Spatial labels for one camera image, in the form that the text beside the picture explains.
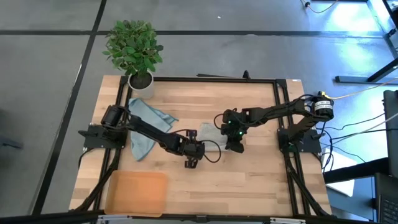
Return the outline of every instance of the wooden table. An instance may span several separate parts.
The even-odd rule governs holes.
[[[99,124],[108,105],[113,105],[119,76],[105,75],[99,91],[92,122]],[[264,83],[155,82],[155,96],[145,102],[179,119],[171,131],[197,129],[201,123],[212,123],[225,109],[269,107],[275,105],[272,85]],[[300,80],[287,80],[291,100],[303,94]],[[281,103],[283,94],[280,90]],[[212,164],[205,159],[196,169],[184,168],[185,157],[165,152],[158,144],[140,162],[130,150],[130,140],[123,149],[119,170],[163,172],[169,178],[164,213],[209,215],[291,216],[287,176],[279,151],[277,119],[250,128],[243,137],[245,151],[223,152],[221,160]],[[77,175],[70,208],[76,208],[98,182],[103,149],[84,156]],[[218,152],[207,152],[216,159]],[[301,153],[305,183],[315,200],[331,213],[319,161],[309,153]],[[108,186],[104,187],[101,208]],[[300,213],[302,201],[296,186]]]

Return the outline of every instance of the blue cloth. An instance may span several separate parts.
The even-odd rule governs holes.
[[[169,131],[172,128],[172,123],[178,121],[171,115],[147,105],[140,98],[130,99],[129,110],[133,115],[139,116],[143,121],[163,132]],[[137,161],[145,158],[155,145],[155,141],[134,131],[130,132],[130,139],[131,152]]]

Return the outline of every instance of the metal stand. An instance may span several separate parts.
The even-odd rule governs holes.
[[[325,172],[323,174],[323,178],[325,179],[325,183],[329,184],[362,177],[369,177],[375,173],[389,174],[388,157]]]
[[[394,59],[388,65],[378,70],[375,74],[368,77],[349,77],[349,76],[337,76],[337,83],[359,83],[359,84],[382,84],[391,80],[390,78],[384,78],[395,69],[398,68],[398,58]],[[398,85],[398,81],[390,82],[389,85]]]

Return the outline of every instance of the gray floor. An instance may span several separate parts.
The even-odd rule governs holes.
[[[0,0],[0,29],[91,30],[99,5],[99,0]],[[315,9],[327,5],[312,3]],[[99,29],[109,29],[117,19],[144,19],[158,30],[379,30],[367,5],[352,2],[339,2],[324,14],[314,14],[306,12],[299,0],[115,0],[108,1]],[[0,35],[0,134],[24,143],[22,150],[0,150],[0,201],[6,202],[0,205],[1,217],[29,213],[87,41],[88,36]],[[240,77],[248,70],[256,78],[301,79],[306,93],[323,90],[330,96],[369,87],[337,84],[334,76],[369,76],[393,59],[385,41],[378,38],[160,35],[158,42],[165,50],[157,76]],[[102,76],[121,74],[105,62],[104,43],[103,36],[96,37],[45,213],[68,209],[84,140],[77,131],[86,129],[91,120]],[[336,101],[335,118],[328,125],[340,127],[381,114],[384,90],[398,87],[383,86]],[[380,120],[330,134],[361,131]],[[387,155],[384,133],[358,136],[336,146],[365,161]]]

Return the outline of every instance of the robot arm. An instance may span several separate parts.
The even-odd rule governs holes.
[[[120,126],[118,123],[124,113],[127,113],[130,118],[127,124]],[[108,106],[101,124],[104,128],[111,131],[123,129],[135,131],[159,143],[161,148],[169,153],[187,156],[188,160],[185,161],[186,168],[196,168],[198,160],[201,160],[205,154],[205,145],[195,139],[197,136],[196,130],[186,130],[186,137],[177,133],[165,133],[143,121],[140,117],[130,114],[122,106]]]
[[[306,102],[312,103],[310,111],[305,109]],[[240,141],[250,127],[257,127],[270,119],[293,114],[303,115],[304,118],[298,124],[289,127],[286,143],[300,141],[304,133],[318,122],[331,120],[333,118],[333,101],[319,95],[306,99],[300,97],[294,101],[269,108],[245,108],[242,109],[242,112],[237,112],[236,109],[226,110],[223,113],[223,124],[221,125],[221,134],[228,137],[226,149],[242,153],[244,149]]]

